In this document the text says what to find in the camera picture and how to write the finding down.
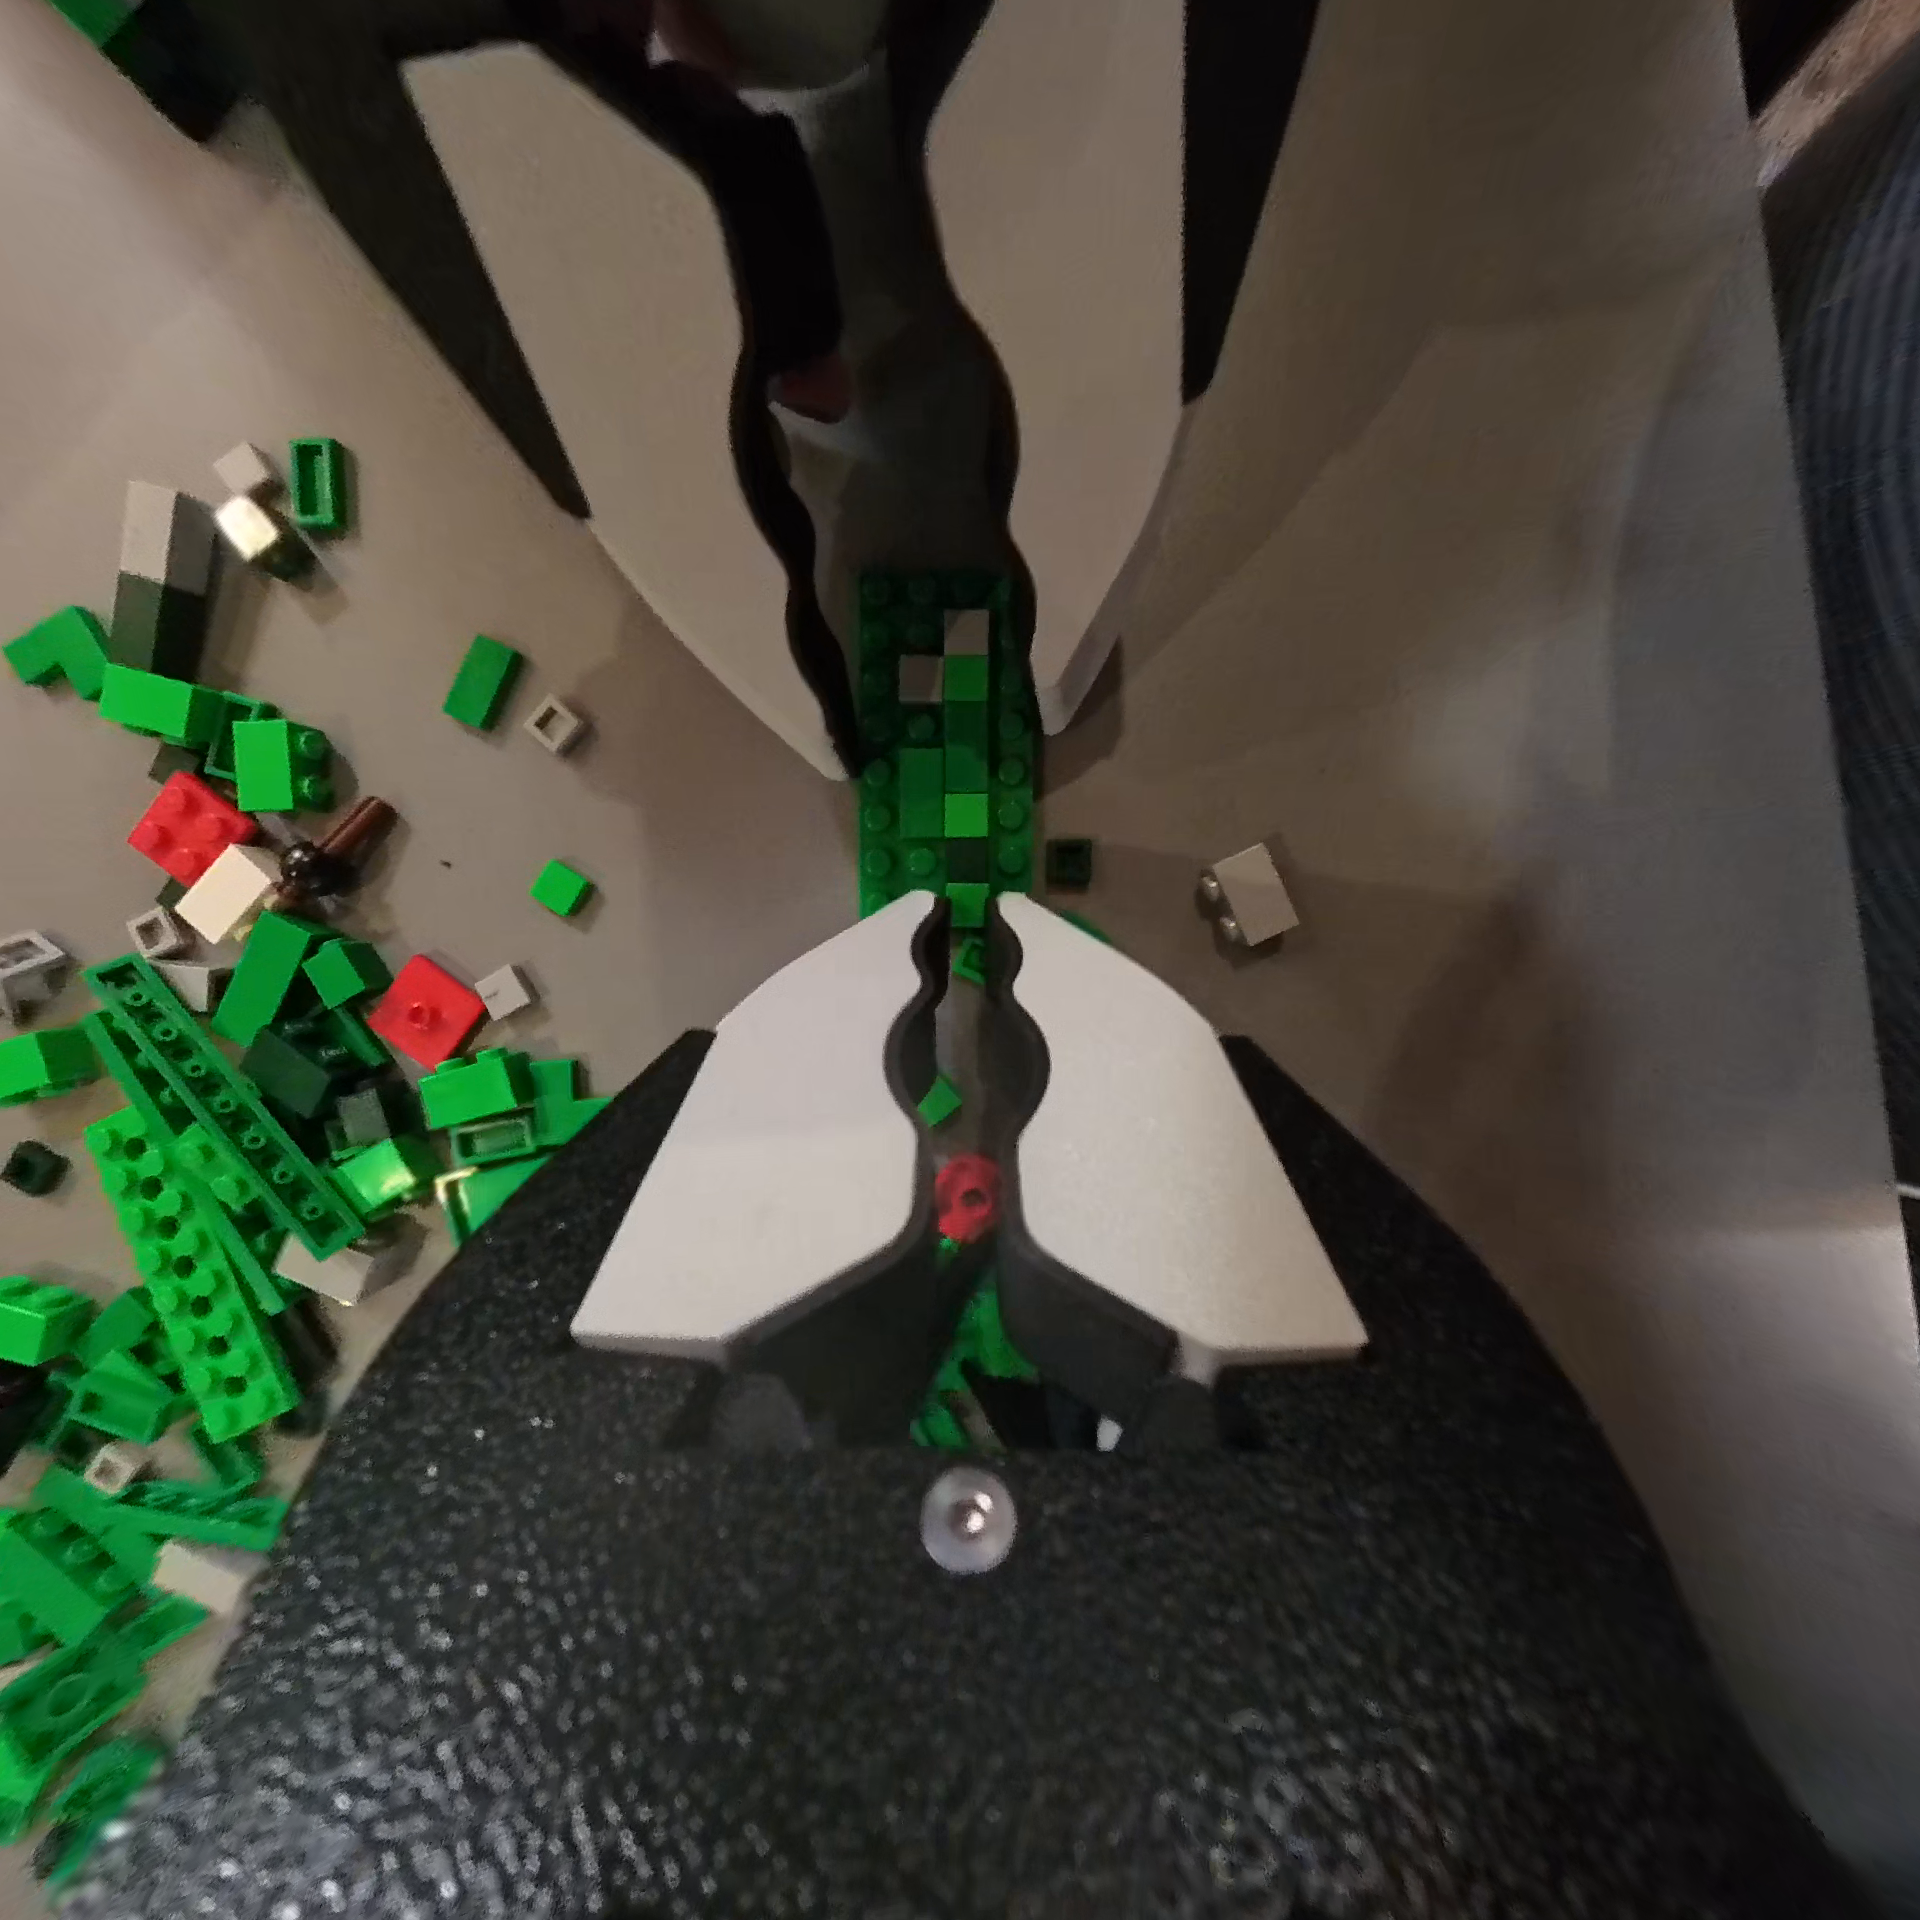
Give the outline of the brown and black toy lever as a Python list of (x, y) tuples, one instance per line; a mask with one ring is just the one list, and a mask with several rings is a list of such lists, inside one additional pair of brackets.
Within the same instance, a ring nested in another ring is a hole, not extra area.
[(366, 862), (395, 823), (398, 811), (391, 802), (361, 798), (320, 839), (286, 843), (279, 850), (274, 910), (299, 910), (350, 896), (361, 885)]

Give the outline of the green checkered brick assembly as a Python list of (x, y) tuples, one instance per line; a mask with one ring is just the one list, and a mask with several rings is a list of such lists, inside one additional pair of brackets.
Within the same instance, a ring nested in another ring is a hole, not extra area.
[(869, 754), (855, 793), (857, 910), (942, 896), (953, 969), (983, 987), (987, 901), (1049, 894), (1042, 727), (1010, 581), (971, 567), (862, 571), (855, 718)]

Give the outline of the pile of green toy bricks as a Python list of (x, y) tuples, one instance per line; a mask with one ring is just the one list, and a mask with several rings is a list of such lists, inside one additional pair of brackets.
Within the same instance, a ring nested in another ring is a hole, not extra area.
[[(302, 437), (274, 464), (240, 443), (213, 471), (213, 507), (130, 482), (110, 619), (50, 613), (5, 663), (153, 745), (155, 789), (194, 773), (256, 818), (251, 846), (281, 850), (370, 795), (341, 800), (327, 731), (203, 683), (201, 645), (222, 567), (309, 583), (313, 542), (352, 528), (352, 455)], [(160, 1739), (114, 1723), (171, 1648), (235, 1611), (281, 1536), (290, 1499), (267, 1447), (329, 1422), (327, 1310), (409, 1266), (416, 1209), (441, 1209), (462, 1246), (608, 1106), (574, 1058), (482, 1047), (537, 1008), (519, 967), (462, 978), (487, 1019), (423, 1072), (366, 1026), (407, 960), (391, 967), (341, 921), (357, 889), (299, 910), (270, 901), (247, 933), (206, 944), (174, 912), (187, 887), (158, 871), (117, 958), (78, 967), (41, 930), (5, 937), (5, 1111), (114, 1097), (80, 1150), (130, 1262), (110, 1296), (30, 1273), (2, 1285), (5, 1474), (21, 1454), (37, 1465), (23, 1502), (5, 1502), (5, 1845), (41, 1831), (32, 1872), (55, 1888), (165, 1760)], [(203, 1186), (302, 1390), (295, 1410), (224, 1445), (185, 1394), (85, 1145), (121, 1109)]]

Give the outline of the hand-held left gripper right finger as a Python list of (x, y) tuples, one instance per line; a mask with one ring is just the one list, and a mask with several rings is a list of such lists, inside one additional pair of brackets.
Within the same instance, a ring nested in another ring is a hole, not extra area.
[(1029, 896), (992, 912), (1006, 1230), (1170, 1335), (1184, 1371), (1344, 1360), (1349, 1291), (1223, 1038), (1138, 960)]

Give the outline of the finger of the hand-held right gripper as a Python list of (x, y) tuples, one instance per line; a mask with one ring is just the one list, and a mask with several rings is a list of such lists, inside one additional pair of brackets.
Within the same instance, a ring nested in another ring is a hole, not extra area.
[(857, 777), (848, 656), (706, 183), (528, 46), (402, 75), (599, 544), (754, 718)]
[(1008, 530), (1063, 734), (1184, 457), (1186, 5), (990, 5), (928, 126), (944, 263), (1015, 414)]

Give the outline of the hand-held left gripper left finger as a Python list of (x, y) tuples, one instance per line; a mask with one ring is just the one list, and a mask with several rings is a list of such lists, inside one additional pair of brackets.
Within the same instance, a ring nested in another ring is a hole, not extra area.
[(930, 1223), (949, 903), (903, 894), (715, 1029), (571, 1319), (610, 1353), (727, 1360), (894, 1264)]

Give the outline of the red square toy brick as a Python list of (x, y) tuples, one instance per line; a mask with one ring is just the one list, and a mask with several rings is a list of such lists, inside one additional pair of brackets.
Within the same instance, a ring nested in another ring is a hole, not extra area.
[(487, 1017), (471, 985), (416, 953), (366, 1013), (366, 1026), (386, 1049), (434, 1072), (466, 1047)]

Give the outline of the long green holed plate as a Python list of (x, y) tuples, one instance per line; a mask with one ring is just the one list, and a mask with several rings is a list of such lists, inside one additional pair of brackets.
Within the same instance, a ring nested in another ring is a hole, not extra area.
[(91, 1122), (85, 1145), (208, 1440), (231, 1442), (295, 1410), (297, 1378), (203, 1186), (135, 1109)]

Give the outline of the grey studded toy brick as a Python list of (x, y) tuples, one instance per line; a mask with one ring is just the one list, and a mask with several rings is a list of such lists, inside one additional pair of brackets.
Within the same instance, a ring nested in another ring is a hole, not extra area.
[(1205, 866), (1195, 896), (1218, 935), (1246, 951), (1280, 944), (1303, 923), (1266, 841)]

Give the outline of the red studded toy brick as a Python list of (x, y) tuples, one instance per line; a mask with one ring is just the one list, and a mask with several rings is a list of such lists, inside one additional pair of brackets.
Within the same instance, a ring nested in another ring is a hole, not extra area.
[(258, 839), (258, 823), (194, 773), (169, 775), (128, 832), (128, 846), (190, 887), (222, 853)]

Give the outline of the white toy brick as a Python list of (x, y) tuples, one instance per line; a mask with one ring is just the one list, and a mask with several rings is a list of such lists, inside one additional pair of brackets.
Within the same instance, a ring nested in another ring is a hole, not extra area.
[(281, 855), (270, 846), (229, 846), (178, 898), (181, 923), (206, 944), (247, 933), (281, 887)]

